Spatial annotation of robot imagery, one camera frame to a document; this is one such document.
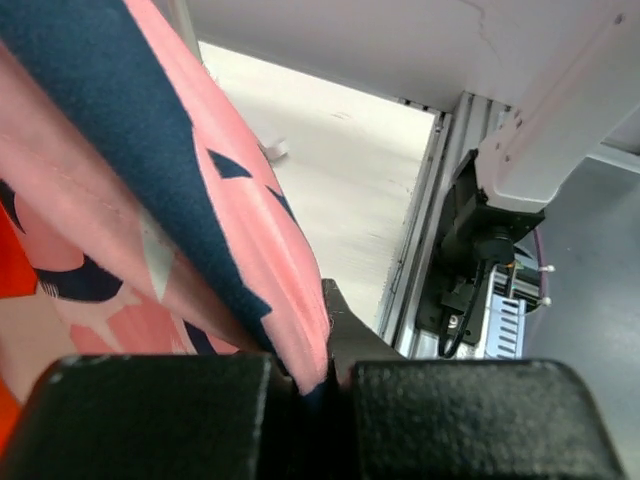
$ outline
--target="patterned fabric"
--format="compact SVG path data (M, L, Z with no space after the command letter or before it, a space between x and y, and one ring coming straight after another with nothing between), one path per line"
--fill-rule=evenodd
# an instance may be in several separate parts
M80 352L327 370L318 268L256 139L150 0L0 0L0 188Z

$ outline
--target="cable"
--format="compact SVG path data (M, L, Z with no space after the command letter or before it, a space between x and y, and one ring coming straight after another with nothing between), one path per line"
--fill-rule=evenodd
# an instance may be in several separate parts
M484 281L485 274L487 270L493 268L493 266L491 268L487 268L488 265L488 262L485 260L478 262L478 270L476 272L476 278L473 281L473 291L471 292L469 305L467 306L467 309L462 316L462 321L458 324L456 333L451 339L449 348L447 348L447 329L449 322L446 318L442 319L441 333L438 338L438 356L440 356L441 358L453 358L458 351L458 347L460 347L465 332L467 331L469 320L471 320L471 314L473 313L473 309L478 301L478 297L480 296L480 291L482 290L482 282Z

